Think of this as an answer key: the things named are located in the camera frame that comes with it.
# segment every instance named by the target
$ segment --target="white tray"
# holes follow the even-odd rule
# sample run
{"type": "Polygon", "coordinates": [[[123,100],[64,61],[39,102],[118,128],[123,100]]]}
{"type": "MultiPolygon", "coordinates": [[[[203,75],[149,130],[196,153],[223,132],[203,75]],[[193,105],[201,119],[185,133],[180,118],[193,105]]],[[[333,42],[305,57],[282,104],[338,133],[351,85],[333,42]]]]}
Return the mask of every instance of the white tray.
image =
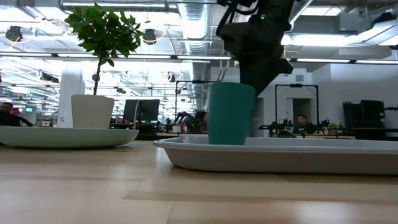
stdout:
{"type": "Polygon", "coordinates": [[[210,145],[206,136],[154,141],[171,162],[217,172],[398,175],[398,142],[247,138],[243,146],[210,145]]]}
{"type": "Polygon", "coordinates": [[[17,147],[113,147],[133,141],[138,130],[0,126],[0,142],[17,147]]]}

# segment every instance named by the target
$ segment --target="white pot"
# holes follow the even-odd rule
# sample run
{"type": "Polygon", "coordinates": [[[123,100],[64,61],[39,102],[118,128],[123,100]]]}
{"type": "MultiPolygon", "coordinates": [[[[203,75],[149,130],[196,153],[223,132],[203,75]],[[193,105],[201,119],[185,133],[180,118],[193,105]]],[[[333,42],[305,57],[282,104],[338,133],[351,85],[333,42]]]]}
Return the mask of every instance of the white pot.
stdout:
{"type": "Polygon", "coordinates": [[[95,95],[73,95],[73,128],[109,128],[114,99],[95,95]]]}

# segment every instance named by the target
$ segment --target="computer monitor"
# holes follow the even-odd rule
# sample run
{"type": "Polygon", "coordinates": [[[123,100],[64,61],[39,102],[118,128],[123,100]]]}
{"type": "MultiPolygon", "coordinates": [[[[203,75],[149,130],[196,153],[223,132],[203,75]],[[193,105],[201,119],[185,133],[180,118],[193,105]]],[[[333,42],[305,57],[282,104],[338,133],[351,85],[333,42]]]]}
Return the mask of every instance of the computer monitor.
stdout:
{"type": "Polygon", "coordinates": [[[138,103],[136,120],[157,121],[159,114],[160,100],[126,100],[124,105],[123,119],[134,121],[134,112],[138,103]]]}

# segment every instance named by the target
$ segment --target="white column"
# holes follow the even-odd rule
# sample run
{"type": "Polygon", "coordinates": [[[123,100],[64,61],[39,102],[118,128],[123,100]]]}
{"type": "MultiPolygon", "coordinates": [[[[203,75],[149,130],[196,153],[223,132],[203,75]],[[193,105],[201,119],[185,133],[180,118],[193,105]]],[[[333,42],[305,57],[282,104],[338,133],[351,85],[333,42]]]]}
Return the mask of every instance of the white column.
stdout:
{"type": "Polygon", "coordinates": [[[60,102],[58,105],[58,128],[72,128],[71,96],[85,94],[85,81],[81,62],[67,62],[62,71],[60,102]]]}

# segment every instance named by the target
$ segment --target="potted plant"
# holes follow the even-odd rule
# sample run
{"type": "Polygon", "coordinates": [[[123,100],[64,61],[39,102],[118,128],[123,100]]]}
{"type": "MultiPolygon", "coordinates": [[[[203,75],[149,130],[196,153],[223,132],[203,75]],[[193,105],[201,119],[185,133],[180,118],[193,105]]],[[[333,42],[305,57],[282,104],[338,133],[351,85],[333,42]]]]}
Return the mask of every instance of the potted plant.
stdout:
{"type": "Polygon", "coordinates": [[[337,135],[339,129],[340,129],[339,124],[335,124],[335,123],[328,124],[329,135],[337,135]]]}
{"type": "Polygon", "coordinates": [[[140,24],[132,16],[127,18],[123,11],[119,17],[113,11],[103,10],[97,3],[87,9],[76,8],[65,22],[82,41],[79,46],[98,57],[94,94],[72,96],[73,127],[109,128],[114,99],[96,95],[101,66],[108,63],[114,67],[112,58],[117,57],[118,52],[128,57],[130,52],[136,51],[143,35],[138,30],[140,24]]]}

